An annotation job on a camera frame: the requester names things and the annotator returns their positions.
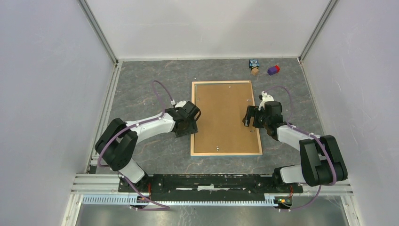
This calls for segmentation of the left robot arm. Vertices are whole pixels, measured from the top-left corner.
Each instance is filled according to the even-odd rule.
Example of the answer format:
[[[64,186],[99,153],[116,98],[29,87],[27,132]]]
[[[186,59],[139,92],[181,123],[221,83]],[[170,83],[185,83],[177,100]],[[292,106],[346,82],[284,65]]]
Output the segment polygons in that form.
[[[197,120],[201,110],[191,101],[180,101],[159,114],[141,121],[123,121],[113,119],[95,144],[98,153],[98,166],[110,167],[130,181],[130,186],[137,192],[148,186],[147,174],[133,160],[137,144],[164,133],[174,133],[175,137],[197,133]]]

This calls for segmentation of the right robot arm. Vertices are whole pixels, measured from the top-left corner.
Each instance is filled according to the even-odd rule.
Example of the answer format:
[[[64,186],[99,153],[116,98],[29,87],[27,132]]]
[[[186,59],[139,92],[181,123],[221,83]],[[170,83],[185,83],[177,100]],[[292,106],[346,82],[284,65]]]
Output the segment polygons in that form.
[[[299,165],[275,169],[271,180],[275,191],[284,192],[292,183],[332,186],[348,178],[336,138],[315,135],[284,121],[280,102],[267,101],[262,107],[249,105],[242,122],[246,127],[266,129],[268,136],[299,151]]]

